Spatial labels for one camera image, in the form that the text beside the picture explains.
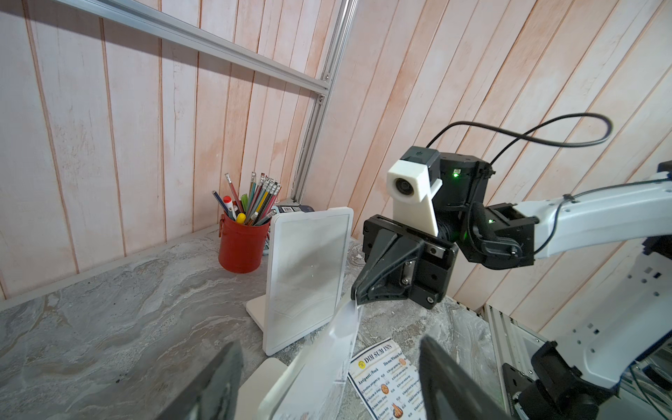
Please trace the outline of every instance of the black cable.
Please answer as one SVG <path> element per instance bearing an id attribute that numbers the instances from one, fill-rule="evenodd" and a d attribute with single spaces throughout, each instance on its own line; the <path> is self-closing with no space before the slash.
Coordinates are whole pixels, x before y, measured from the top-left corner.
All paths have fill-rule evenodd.
<path id="1" fill-rule="evenodd" d="M 541 128 L 545 125 L 551 124 L 552 122 L 563 120 L 565 118 L 576 118 L 576 117 L 590 117 L 590 118 L 597 118 L 598 120 L 602 120 L 607 125 L 607 131 L 605 132 L 605 134 L 601 138 L 598 138 L 597 140 L 592 140 L 592 141 L 589 141 L 589 142 L 580 142 L 580 143 L 563 143 L 563 142 L 556 142 L 556 141 L 553 141 L 553 140 L 544 140 L 543 138 L 536 138 L 536 137 L 528 136 L 529 133 L 531 133 L 535 130 L 538 130 L 539 128 Z M 516 137 L 514 142 L 517 141 L 517 140 L 526 140 L 526 141 L 530 141 L 530 142 L 533 142 L 533 143 L 545 144 L 547 146 L 555 146 L 555 147 L 595 146 L 596 144 L 600 144 L 600 143 L 604 142 L 605 140 L 607 140 L 607 138 L 609 138 L 609 136 L 612 134 L 612 129 L 614 128 L 614 125 L 612 124 L 612 121 L 609 118 L 605 117 L 602 114 L 596 114 L 594 112 L 578 112 L 576 114 L 561 115 L 559 117 L 552 118 L 549 121 L 546 121 L 546 122 L 543 122 L 543 123 L 539 124 L 535 128 L 532 128 L 531 130 L 527 131 L 525 134 L 517 133 L 517 132 L 514 132 L 514 131 L 510 131 L 510 130 L 505 130 L 505 129 L 500 128 L 500 127 L 490 126 L 488 124 L 481 124 L 480 122 L 455 121 L 455 122 L 452 122 L 452 123 L 448 124 L 443 130 L 439 131 L 439 134 L 434 136 L 434 138 L 432 138 L 431 141 L 429 143 L 427 143 L 427 147 L 431 147 L 432 144 L 436 141 L 436 139 L 441 137 L 441 135 L 443 135 L 443 133 L 445 133 L 449 128 L 454 127 L 454 126 L 473 126 L 473 127 L 485 128 L 487 130 L 496 131 L 496 132 L 499 132 L 501 134 L 506 134 L 507 136 Z"/>
<path id="2" fill-rule="evenodd" d="M 663 414 L 663 412 L 658 408 L 658 406 L 656 406 L 656 404 L 654 404 L 654 403 L 651 401 L 651 399 L 648 397 L 648 395 L 646 395 L 646 393 L 645 393 L 644 390 L 642 389 L 642 386 L 639 385 L 639 380 L 638 380 L 637 377 L 634 375 L 634 371 L 632 370 L 632 365 L 629 366 L 629 369 L 630 369 L 630 374 L 632 375 L 632 379 L 634 379 L 634 383 L 637 384 L 637 388 L 639 389 L 639 392 L 641 392 L 642 395 L 644 395 L 644 398 L 646 398 L 646 400 L 648 401 L 648 403 L 651 404 L 651 406 L 652 406 L 653 408 L 655 408 L 656 411 L 658 411 L 658 414 L 660 414 L 662 418 L 664 418 L 665 420 L 669 420 L 669 418 L 668 418 L 665 414 Z"/>
<path id="3" fill-rule="evenodd" d="M 579 198 L 581 196 L 584 196 L 586 194 L 590 194 L 593 192 L 598 192 L 598 191 L 604 191 L 604 190 L 611 190 L 612 188 L 619 188 L 619 187 L 627 187 L 629 185 L 642 185 L 642 184 L 647 184 L 647 183 L 658 183 L 658 182 L 663 182 L 663 181 L 672 181 L 670 178 L 664 178 L 664 179 L 648 179 L 646 181 L 637 181 L 637 182 L 631 182 L 631 183 L 620 183 L 618 185 L 609 185 L 607 187 L 600 187 L 600 188 L 595 188 L 594 190 L 588 190 L 584 191 L 581 193 L 576 194 L 575 196 L 570 196 L 569 198 L 565 198 L 563 201 L 558 204 L 558 207 L 555 209 L 555 217 L 553 220 L 553 229 L 550 231 L 550 235 L 548 235 L 548 238 L 542 243 L 542 245 L 534 251 L 534 255 L 537 255 L 539 251 L 541 251 L 545 246 L 548 245 L 551 239 L 553 239 L 553 236 L 555 235 L 555 231 L 558 229 L 558 217 L 560 216 L 560 207 L 564 203 L 573 201 L 576 198 Z"/>

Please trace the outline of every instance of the cup handle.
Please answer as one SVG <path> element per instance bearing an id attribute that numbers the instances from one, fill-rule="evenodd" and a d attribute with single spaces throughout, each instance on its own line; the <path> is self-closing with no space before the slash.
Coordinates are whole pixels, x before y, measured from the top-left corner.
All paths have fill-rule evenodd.
<path id="1" fill-rule="evenodd" d="M 222 229 L 224 228 L 224 215 L 219 218 L 219 237 L 222 237 Z"/>

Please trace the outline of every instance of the marker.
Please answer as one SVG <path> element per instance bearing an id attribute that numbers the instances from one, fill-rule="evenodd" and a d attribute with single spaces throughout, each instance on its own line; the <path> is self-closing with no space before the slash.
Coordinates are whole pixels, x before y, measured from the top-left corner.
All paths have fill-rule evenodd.
<path id="1" fill-rule="evenodd" d="M 247 213 L 248 205 L 249 203 L 247 202 L 247 194 L 243 194 L 241 196 L 241 203 L 243 203 L 243 212 Z"/>
<path id="2" fill-rule="evenodd" d="M 231 217 L 233 220 L 236 220 L 235 213 L 233 212 L 233 202 L 231 201 L 231 197 L 225 196 L 223 204 L 224 207 L 228 210 L 227 212 L 228 216 Z"/>

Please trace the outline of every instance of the red pencil cup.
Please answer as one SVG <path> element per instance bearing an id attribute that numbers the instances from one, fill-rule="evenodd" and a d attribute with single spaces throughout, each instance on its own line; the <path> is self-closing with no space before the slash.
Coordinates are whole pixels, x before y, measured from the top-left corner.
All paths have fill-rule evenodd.
<path id="1" fill-rule="evenodd" d="M 261 265 L 269 220 L 261 226 L 245 226 L 222 215 L 219 219 L 219 264 L 232 273 L 245 274 Z"/>

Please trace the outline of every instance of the marble table surface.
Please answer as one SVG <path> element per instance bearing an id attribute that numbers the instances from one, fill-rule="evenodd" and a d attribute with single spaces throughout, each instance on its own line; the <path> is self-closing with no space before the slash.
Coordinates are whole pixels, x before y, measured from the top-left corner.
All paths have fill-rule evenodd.
<path id="1" fill-rule="evenodd" d="M 190 235 L 0 312 L 0 417 L 153 419 L 232 340 L 245 381 L 266 358 L 245 303 L 265 293 L 267 258 L 232 274 L 218 249 L 216 230 Z M 344 292 L 363 266 L 352 241 Z M 364 308 L 356 351 L 392 337 L 417 366 L 430 335 L 501 404 L 490 330 L 475 313 L 447 298 L 431 312 L 411 301 Z M 274 357 L 289 364 L 318 333 Z M 349 384 L 337 418 L 371 418 Z"/>

